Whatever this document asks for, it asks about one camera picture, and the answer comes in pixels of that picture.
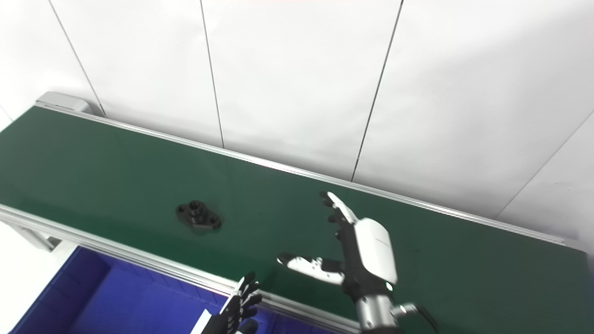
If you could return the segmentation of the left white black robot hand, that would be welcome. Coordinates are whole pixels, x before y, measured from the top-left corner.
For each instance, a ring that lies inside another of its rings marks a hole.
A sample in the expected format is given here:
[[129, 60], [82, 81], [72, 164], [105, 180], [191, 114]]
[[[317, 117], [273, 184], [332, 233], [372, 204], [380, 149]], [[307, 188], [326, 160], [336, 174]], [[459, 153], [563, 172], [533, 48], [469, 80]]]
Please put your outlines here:
[[208, 309], [202, 312], [191, 333], [255, 334], [259, 324], [254, 317], [262, 300], [255, 272], [250, 271], [239, 280], [218, 313], [213, 315]]

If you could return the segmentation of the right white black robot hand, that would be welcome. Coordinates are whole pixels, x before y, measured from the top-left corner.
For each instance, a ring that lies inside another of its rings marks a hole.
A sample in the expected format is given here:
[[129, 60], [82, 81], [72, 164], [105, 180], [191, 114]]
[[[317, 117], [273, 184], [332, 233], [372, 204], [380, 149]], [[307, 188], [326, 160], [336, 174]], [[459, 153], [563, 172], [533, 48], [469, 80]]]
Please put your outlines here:
[[363, 297], [392, 298], [397, 283], [394, 252], [388, 230], [371, 218], [357, 218], [332, 192], [321, 192], [324, 205], [333, 210], [328, 221], [337, 224], [343, 261], [298, 256], [283, 252], [277, 262], [319, 281], [339, 285], [352, 302]]

